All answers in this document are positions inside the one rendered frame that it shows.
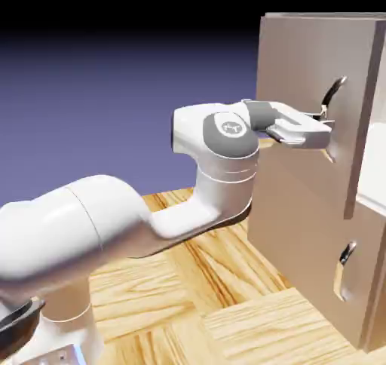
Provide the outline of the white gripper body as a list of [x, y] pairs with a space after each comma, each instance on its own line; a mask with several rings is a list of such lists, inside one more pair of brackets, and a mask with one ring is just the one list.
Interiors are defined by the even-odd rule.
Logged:
[[271, 102], [277, 112], [270, 126], [270, 137], [281, 144], [300, 149], [325, 149], [329, 145], [332, 124], [321, 124], [313, 113], [300, 112], [284, 103]]

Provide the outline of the tan wooden cabinet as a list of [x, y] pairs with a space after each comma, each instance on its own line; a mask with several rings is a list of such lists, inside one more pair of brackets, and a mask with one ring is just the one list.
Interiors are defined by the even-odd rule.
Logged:
[[326, 150], [260, 152], [249, 241], [356, 348], [386, 346], [386, 13], [267, 14], [257, 93], [328, 107]]

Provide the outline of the curved dark metal handle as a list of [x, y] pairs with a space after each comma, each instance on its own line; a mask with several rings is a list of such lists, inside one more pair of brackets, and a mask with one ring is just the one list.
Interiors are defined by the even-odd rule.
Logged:
[[[331, 103], [332, 98], [335, 96], [335, 94], [339, 91], [339, 89], [343, 86], [343, 84], [346, 81], [347, 81], [347, 77], [342, 76], [333, 82], [332, 86], [329, 88], [329, 90], [326, 92], [326, 94], [324, 95], [324, 97], [322, 99], [322, 102], [320, 104], [320, 109], [321, 109], [322, 105], [327, 105], [328, 109], [329, 109], [329, 104]], [[320, 118], [320, 111], [318, 113], [313, 113], [311, 115], [311, 117], [317, 121], [319, 121], [320, 119], [327, 119], [328, 118], [328, 112], [327, 112], [327, 118]]]

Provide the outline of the tan cabinet door with handle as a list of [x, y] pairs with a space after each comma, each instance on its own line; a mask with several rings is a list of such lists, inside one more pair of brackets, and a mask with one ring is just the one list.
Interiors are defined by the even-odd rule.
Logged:
[[276, 145], [285, 170], [342, 218], [354, 215], [369, 126], [386, 120], [386, 13], [267, 14], [259, 42], [257, 97], [319, 112], [341, 77], [328, 117], [326, 153]]

